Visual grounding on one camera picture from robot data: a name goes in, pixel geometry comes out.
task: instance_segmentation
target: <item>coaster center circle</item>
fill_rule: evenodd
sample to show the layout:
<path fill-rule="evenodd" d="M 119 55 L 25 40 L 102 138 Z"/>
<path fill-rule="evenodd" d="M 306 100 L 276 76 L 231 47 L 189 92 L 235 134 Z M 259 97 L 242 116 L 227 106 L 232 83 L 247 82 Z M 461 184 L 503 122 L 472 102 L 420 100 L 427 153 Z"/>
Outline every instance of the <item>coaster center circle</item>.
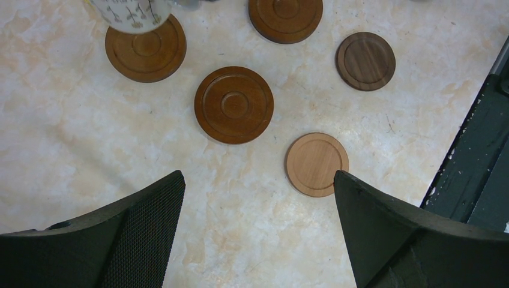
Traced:
<path fill-rule="evenodd" d="M 370 38 L 352 42 L 345 51 L 345 68 L 355 80 L 380 81 L 389 70 L 389 57 L 381 44 Z"/>
<path fill-rule="evenodd" d="M 281 18 L 288 19 L 299 13 L 299 0 L 275 0 L 274 11 Z"/>
<path fill-rule="evenodd" d="M 249 101 L 247 97 L 238 91 L 225 94 L 221 99 L 221 111 L 232 119 L 238 119 L 247 113 Z"/>
<path fill-rule="evenodd" d="M 159 49 L 161 49 L 161 38 L 153 31 L 136 35 L 133 38 L 133 50 L 140 56 L 152 56 Z"/>

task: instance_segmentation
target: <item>light wooden coaster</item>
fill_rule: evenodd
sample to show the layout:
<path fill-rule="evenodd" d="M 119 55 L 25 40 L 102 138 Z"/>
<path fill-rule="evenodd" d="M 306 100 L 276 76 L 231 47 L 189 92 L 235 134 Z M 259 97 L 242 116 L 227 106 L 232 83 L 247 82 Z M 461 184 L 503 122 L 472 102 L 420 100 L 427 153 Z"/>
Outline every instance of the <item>light wooden coaster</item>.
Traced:
<path fill-rule="evenodd" d="M 292 185 L 312 197 L 334 192 L 334 175 L 348 171 L 346 151 L 335 138 L 323 133 L 306 134 L 295 141 L 286 156 L 286 173 Z"/>

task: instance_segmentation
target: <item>mug pattern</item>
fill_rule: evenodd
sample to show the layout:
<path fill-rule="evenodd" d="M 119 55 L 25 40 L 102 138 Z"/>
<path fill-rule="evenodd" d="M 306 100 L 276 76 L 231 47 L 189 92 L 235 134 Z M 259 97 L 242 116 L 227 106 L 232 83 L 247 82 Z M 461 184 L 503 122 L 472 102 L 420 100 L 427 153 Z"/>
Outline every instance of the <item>mug pattern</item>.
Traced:
<path fill-rule="evenodd" d="M 159 27 L 171 12 L 168 0 L 90 0 L 113 28 L 127 33 L 144 33 Z"/>

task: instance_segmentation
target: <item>reddish-brown coaster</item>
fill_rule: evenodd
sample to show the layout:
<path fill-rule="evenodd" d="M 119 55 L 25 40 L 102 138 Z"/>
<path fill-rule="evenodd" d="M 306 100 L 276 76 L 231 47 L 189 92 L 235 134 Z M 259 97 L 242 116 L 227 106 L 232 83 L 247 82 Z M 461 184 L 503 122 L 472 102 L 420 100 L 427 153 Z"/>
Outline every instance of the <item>reddish-brown coaster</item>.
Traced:
<path fill-rule="evenodd" d="M 292 185 L 312 197 L 334 192 L 336 171 L 348 171 L 346 151 L 335 138 L 311 133 L 297 139 L 286 154 L 286 173 Z"/>
<path fill-rule="evenodd" d="M 280 44 L 303 41 L 322 18 L 322 0 L 249 0 L 249 18 L 265 38 Z"/>
<path fill-rule="evenodd" d="M 184 30 L 173 15 L 144 34 L 126 34 L 111 27 L 106 32 L 106 55 L 111 64 L 138 82 L 157 82 L 173 74 L 186 49 Z"/>
<path fill-rule="evenodd" d="M 260 75 L 243 67 L 224 67 L 200 84 L 194 112 L 209 136 L 241 144 L 265 131 L 274 112 L 274 99 Z"/>
<path fill-rule="evenodd" d="M 348 85 L 361 91 L 374 91 L 391 80 L 396 70 L 396 58 L 382 37 L 359 32 L 348 36 L 339 45 L 336 65 Z"/>

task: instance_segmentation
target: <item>marble floor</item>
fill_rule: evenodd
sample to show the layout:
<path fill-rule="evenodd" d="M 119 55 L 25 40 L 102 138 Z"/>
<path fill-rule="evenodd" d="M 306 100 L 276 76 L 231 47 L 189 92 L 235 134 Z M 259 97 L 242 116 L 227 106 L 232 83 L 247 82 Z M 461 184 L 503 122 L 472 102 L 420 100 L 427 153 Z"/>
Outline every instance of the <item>marble floor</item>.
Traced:
<path fill-rule="evenodd" d="M 185 60 L 144 84 L 111 66 L 107 25 L 84 2 L 2 1 L 0 233 L 45 229 L 180 169 L 165 287 L 355 287 L 334 196 L 292 188 L 289 145 L 330 134 L 352 174 L 419 205 L 509 34 L 507 0 L 324 1 L 315 33 L 293 45 L 262 38 L 247 0 L 174 15 Z M 396 54 L 375 92 L 353 90 L 334 66 L 360 31 Z M 275 102 L 267 130 L 238 146 L 209 138 L 193 110 L 203 78 L 229 65 L 264 77 Z"/>

